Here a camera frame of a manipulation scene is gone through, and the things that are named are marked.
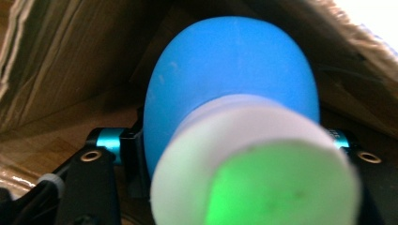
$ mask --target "brown cardboard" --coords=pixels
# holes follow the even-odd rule
[[[0,132],[125,83],[164,8],[127,0],[16,1],[0,64],[8,87]]]
[[[352,129],[396,165],[396,141],[368,128],[398,138],[397,81],[386,70],[393,60],[381,64],[373,56],[381,51],[348,41],[356,27],[321,4],[330,2],[16,1],[0,60],[0,186],[21,196],[82,147],[93,128],[130,127],[167,43],[188,25],[222,15],[280,26],[309,58],[327,107],[323,125]],[[121,204],[153,223],[147,202]]]

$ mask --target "white cylinder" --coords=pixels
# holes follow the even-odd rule
[[[359,183],[319,125],[263,97],[192,112],[151,187],[159,225],[355,224]]]

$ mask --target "glowing green end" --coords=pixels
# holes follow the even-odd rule
[[[215,174],[206,224],[354,224],[356,190],[332,151],[303,142],[255,146]]]

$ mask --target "screw hole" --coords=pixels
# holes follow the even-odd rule
[[[373,155],[372,153],[358,152],[358,157],[369,163],[374,163],[374,164],[381,163],[381,158]]]
[[[89,151],[89,152],[84,153],[80,157],[80,160],[84,161],[84,162],[94,161],[94,160],[97,160],[98,158],[100,158],[101,155],[102,155],[102,153],[98,150]]]

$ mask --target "cardboard box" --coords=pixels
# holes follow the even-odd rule
[[[130,127],[167,43],[223,15],[281,27],[311,63],[323,124],[353,129],[398,164],[396,56],[333,1],[21,0],[0,9],[0,186],[15,196],[82,147],[91,129]],[[153,222],[147,206],[132,205]]]

